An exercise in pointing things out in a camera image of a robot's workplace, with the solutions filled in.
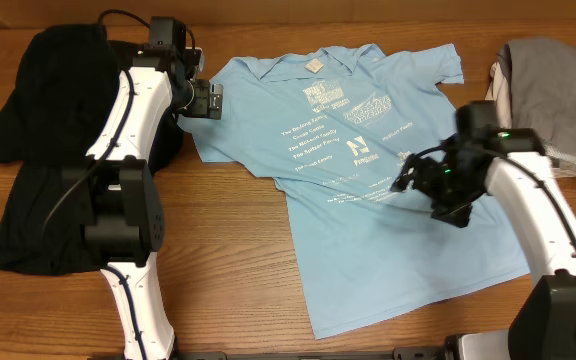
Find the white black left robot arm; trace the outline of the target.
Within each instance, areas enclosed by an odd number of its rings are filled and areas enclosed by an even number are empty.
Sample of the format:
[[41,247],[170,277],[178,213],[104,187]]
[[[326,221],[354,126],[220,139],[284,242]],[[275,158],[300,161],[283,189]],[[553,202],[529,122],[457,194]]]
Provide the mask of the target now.
[[199,78],[201,49],[145,45],[119,88],[104,128],[81,165],[66,168],[60,204],[73,211],[85,250],[113,294],[124,336],[123,359],[178,359],[162,299],[157,253],[165,235],[149,167],[165,122],[176,116],[220,119],[221,85]]

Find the light blue printed t-shirt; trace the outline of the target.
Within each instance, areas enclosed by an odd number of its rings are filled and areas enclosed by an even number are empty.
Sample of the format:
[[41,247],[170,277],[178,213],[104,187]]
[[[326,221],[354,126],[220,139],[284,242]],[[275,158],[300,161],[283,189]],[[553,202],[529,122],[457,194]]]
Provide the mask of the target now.
[[527,273],[498,202],[457,228],[391,186],[406,158],[454,131],[441,84],[464,80],[451,44],[374,44],[235,57],[214,77],[217,120],[183,118],[204,162],[237,162],[284,192],[313,333],[322,339]]

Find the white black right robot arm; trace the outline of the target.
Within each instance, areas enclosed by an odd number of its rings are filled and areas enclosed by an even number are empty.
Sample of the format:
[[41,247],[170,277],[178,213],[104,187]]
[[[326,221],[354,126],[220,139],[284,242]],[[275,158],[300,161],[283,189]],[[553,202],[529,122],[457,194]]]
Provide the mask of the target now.
[[531,128],[502,128],[491,101],[459,108],[456,132],[407,157],[391,186],[430,198],[432,218],[467,226],[472,204],[495,197],[520,242],[534,288],[506,330],[453,335],[441,346],[403,348],[396,359],[576,360],[576,217]]

